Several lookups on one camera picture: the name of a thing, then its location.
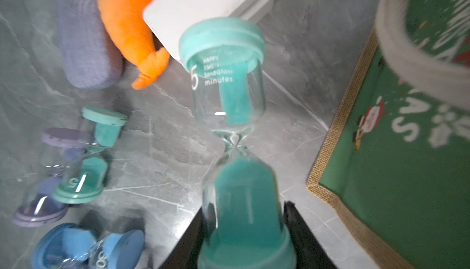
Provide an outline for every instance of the purple fabric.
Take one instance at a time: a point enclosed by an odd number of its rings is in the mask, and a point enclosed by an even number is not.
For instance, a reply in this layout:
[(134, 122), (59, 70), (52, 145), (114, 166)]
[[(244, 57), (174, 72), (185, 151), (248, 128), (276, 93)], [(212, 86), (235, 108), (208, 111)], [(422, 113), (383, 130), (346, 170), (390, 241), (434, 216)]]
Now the purple fabric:
[(56, 0), (56, 26), (71, 84), (98, 90), (119, 80), (123, 57), (104, 28), (96, 0)]
[(41, 133), (43, 143), (67, 149), (83, 148), (83, 144), (79, 142), (80, 137), (91, 138), (91, 135), (83, 131), (65, 128), (49, 128)]

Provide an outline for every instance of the hourglass neck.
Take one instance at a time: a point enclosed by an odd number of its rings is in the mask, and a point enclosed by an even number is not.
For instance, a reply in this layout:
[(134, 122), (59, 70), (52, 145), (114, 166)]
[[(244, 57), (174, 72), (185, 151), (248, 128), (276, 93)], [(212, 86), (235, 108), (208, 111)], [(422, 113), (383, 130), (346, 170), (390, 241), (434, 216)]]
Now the hourglass neck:
[(252, 127), (243, 129), (243, 131), (231, 132), (231, 131), (213, 131), (214, 135), (220, 137), (225, 143), (225, 149), (242, 148), (245, 137), (247, 137), (253, 131)]

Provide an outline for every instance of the purple plastic cap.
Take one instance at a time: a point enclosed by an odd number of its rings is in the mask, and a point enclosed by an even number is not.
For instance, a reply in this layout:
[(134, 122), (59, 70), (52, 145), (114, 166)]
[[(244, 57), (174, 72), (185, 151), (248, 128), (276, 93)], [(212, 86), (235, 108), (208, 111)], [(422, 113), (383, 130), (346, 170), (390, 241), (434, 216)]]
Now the purple plastic cap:
[(51, 196), (61, 181), (60, 177), (48, 177), (38, 182), (34, 199), (18, 207), (13, 223), (22, 227), (38, 227), (64, 217), (67, 205), (55, 201)]
[(80, 138), (87, 139), (91, 135), (76, 129), (49, 128), (41, 133), (43, 143), (54, 147), (77, 149), (83, 148)]

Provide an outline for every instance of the white plastic container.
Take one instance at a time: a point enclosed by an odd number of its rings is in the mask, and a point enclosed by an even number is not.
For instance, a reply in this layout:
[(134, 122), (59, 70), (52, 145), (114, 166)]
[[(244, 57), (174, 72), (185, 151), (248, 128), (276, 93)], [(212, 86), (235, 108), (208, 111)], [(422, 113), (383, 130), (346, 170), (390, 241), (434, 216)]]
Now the white plastic container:
[(237, 17), (261, 20), (274, 0), (153, 0), (143, 18), (170, 55), (180, 62), (179, 38), (191, 25), (205, 19)]

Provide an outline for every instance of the blue-gray cushion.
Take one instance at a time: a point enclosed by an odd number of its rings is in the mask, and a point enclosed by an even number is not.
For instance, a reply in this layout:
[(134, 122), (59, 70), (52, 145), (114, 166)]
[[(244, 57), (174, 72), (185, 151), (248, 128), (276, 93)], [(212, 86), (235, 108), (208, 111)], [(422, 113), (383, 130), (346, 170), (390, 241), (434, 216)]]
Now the blue-gray cushion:
[(119, 80), (123, 57), (104, 28), (96, 0), (56, 0), (56, 25), (71, 84), (97, 90)]

